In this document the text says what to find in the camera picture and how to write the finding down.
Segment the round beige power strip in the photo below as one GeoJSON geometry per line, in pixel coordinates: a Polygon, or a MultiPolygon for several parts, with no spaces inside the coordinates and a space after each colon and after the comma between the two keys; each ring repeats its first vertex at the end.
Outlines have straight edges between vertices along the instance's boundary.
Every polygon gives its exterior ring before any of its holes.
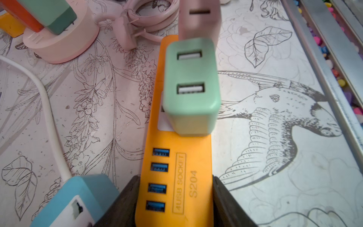
{"type": "Polygon", "coordinates": [[[59,64],[70,61],[84,53],[95,41],[99,26],[93,11],[86,1],[67,1],[77,14],[77,19],[59,35],[43,29],[36,33],[26,29],[23,43],[48,63],[59,64]]]}

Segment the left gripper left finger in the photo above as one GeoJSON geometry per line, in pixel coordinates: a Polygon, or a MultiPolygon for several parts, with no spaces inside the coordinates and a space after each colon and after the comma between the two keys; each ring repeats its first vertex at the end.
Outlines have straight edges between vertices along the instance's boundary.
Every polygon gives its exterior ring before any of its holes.
{"type": "Polygon", "coordinates": [[[94,227],[135,227],[140,176],[134,176],[94,227]]]}

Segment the blue power strip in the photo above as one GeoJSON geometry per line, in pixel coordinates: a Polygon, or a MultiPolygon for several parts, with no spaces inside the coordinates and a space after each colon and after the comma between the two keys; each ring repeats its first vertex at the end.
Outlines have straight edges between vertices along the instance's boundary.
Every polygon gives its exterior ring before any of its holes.
{"type": "Polygon", "coordinates": [[[105,174],[68,180],[31,223],[32,227],[93,227],[119,191],[105,174]]]}

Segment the coloured pebble rail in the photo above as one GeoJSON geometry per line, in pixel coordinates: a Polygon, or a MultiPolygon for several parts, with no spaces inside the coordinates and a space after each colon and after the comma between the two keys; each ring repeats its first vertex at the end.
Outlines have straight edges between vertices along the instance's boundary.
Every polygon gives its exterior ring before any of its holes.
{"type": "Polygon", "coordinates": [[[363,27],[345,1],[294,1],[326,63],[363,122],[363,27]]]}

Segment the pink usb charger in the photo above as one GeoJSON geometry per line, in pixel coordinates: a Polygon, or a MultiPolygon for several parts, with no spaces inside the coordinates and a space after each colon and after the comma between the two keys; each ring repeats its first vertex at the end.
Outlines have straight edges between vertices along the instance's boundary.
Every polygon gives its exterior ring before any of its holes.
{"type": "Polygon", "coordinates": [[[222,23],[219,0],[179,1],[179,40],[209,38],[217,47],[222,23]]]}

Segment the orange cube socket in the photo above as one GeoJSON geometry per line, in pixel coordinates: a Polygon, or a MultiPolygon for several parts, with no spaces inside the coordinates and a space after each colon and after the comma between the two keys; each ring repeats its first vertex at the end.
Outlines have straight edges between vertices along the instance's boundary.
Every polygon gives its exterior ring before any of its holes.
{"type": "Polygon", "coordinates": [[[40,32],[44,27],[16,0],[1,0],[1,7],[34,32],[40,32]]]}

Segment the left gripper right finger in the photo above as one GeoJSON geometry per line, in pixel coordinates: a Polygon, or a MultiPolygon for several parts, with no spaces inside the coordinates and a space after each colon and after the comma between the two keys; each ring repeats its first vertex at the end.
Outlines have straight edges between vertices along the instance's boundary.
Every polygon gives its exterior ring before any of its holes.
{"type": "Polygon", "coordinates": [[[216,176],[213,176],[213,206],[215,227],[258,227],[216,176]]]}

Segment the green usb charger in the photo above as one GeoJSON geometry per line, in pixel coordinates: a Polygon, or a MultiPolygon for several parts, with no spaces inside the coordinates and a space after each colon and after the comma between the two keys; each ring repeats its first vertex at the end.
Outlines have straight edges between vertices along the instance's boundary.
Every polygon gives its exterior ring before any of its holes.
{"type": "Polygon", "coordinates": [[[193,38],[168,45],[162,107],[180,136],[202,137],[212,133],[221,95],[211,39],[193,38]]]}

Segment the yellow power strip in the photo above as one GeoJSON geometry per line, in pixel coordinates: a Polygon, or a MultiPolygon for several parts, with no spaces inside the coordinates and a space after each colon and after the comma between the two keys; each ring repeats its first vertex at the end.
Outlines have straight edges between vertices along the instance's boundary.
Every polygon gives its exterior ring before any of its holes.
{"type": "Polygon", "coordinates": [[[26,27],[6,11],[1,12],[1,32],[12,38],[22,35],[26,27]]]}
{"type": "Polygon", "coordinates": [[[179,136],[162,110],[165,52],[177,40],[170,35],[161,42],[135,213],[138,227],[214,225],[211,136],[179,136]]]}

